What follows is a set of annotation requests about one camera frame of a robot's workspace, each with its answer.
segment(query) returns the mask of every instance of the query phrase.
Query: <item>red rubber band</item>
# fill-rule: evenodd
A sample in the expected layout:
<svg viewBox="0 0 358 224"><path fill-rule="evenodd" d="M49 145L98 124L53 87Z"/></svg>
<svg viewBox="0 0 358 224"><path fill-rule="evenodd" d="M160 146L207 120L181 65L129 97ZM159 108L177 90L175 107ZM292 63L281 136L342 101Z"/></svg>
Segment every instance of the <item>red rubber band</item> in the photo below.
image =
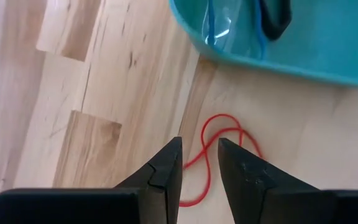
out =
<svg viewBox="0 0 358 224"><path fill-rule="evenodd" d="M216 132L215 134L212 135L211 139L209 139L209 141L205 144L204 141L204 132L206 130L206 127L208 126L208 124L213 120L216 119L218 117L227 117L232 119L236 126L235 128L222 128L220 129L218 132ZM191 207L194 205L197 205L198 203L200 203L205 196L207 195L209 188L211 187L211 166L209 164L209 159L208 159L208 149L209 147L211 147L211 145L217 140L217 138L223 134L223 133L227 133L227 132L232 132L232 131L237 131L239 132L239 145L242 146L242 135L245 135L250 141L251 143L254 145L255 151L257 153L257 155L260 158L263 158L262 155L262 151L260 150L259 144L258 142L255 140L255 138L245 129L243 129L240 125L240 122L238 121L238 119L236 119L235 117L229 115L229 114L217 114L214 115L210 118L208 118L204 125L203 128L201 129L201 145L202 145L202 150L194 157L194 159L192 159L190 162L187 162L183 168L183 170L186 170L187 168L191 167L193 164L195 164L196 162L198 162L202 156L205 156L205 163L206 163L206 168L207 168L207 181L206 184L204 186L204 189L202 191L201 194L199 194L199 196L197 196L196 198L194 198L193 200L188 200L188 201L180 201L179 206L180 207Z"/></svg>

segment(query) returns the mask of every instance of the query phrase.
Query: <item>teal plastic tub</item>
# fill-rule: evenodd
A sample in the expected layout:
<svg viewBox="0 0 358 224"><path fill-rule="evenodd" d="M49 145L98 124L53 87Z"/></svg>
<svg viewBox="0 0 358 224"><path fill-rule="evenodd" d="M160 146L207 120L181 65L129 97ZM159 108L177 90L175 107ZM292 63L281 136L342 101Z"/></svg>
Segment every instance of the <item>teal plastic tub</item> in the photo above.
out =
<svg viewBox="0 0 358 224"><path fill-rule="evenodd" d="M275 2L266 0L272 13ZM265 56L255 33L252 0L213 0L213 45L208 0L170 0L179 24L201 54L219 61L346 85L358 85L358 1L296 0L281 38L267 41Z"/></svg>

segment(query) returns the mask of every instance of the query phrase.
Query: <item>light wood plank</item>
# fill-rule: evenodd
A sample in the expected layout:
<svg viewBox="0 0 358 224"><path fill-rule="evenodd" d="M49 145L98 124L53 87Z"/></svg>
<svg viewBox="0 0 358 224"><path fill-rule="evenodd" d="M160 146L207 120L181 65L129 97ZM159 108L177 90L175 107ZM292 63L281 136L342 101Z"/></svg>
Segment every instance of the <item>light wood plank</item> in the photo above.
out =
<svg viewBox="0 0 358 224"><path fill-rule="evenodd" d="M48 0L37 49L85 61L101 0Z"/></svg>
<svg viewBox="0 0 358 224"><path fill-rule="evenodd" d="M35 49L44 0L0 1L0 190L13 186L44 53Z"/></svg>
<svg viewBox="0 0 358 224"><path fill-rule="evenodd" d="M14 187L51 187L83 62L47 54Z"/></svg>
<svg viewBox="0 0 358 224"><path fill-rule="evenodd" d="M198 54L166 1L102 7L81 110L122 124L118 184L178 134Z"/></svg>
<svg viewBox="0 0 358 224"><path fill-rule="evenodd" d="M113 187L120 132L121 124L72 111L53 186Z"/></svg>

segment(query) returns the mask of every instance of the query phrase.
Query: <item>wood grain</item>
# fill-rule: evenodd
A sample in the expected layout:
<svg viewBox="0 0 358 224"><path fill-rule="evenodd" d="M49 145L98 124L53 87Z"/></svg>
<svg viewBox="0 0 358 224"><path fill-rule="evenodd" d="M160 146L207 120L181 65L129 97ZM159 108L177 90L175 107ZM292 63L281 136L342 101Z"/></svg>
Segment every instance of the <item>wood grain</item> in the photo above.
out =
<svg viewBox="0 0 358 224"><path fill-rule="evenodd" d="M59 158L54 187L114 187L121 124L73 111Z"/></svg>
<svg viewBox="0 0 358 224"><path fill-rule="evenodd" d="M85 64L47 54L14 187L51 187Z"/></svg>
<svg viewBox="0 0 358 224"><path fill-rule="evenodd" d="M322 189L358 189L357 88L265 70L206 64L211 62L200 59L192 87L195 91L191 92L182 121L184 136L189 131L198 136L207 118L230 113L254 134L272 164ZM217 120L207 129L206 137L232 125L226 119ZM225 137L238 141L234 133ZM249 142L244 146L253 151ZM190 158L200 148L199 138L193 138ZM201 204L180 210L179 223L233 223L220 178L216 144L209 155L211 190ZM181 197L193 198L206 181L205 164L200 162L183 175Z"/></svg>
<svg viewBox="0 0 358 224"><path fill-rule="evenodd" d="M198 54L168 2L101 5L81 110L122 124L118 183L178 134Z"/></svg>
<svg viewBox="0 0 358 224"><path fill-rule="evenodd" d="M13 186L35 105L44 53L35 49L43 0L0 0L0 190Z"/></svg>
<svg viewBox="0 0 358 224"><path fill-rule="evenodd" d="M101 0L48 0L37 49L85 61Z"/></svg>

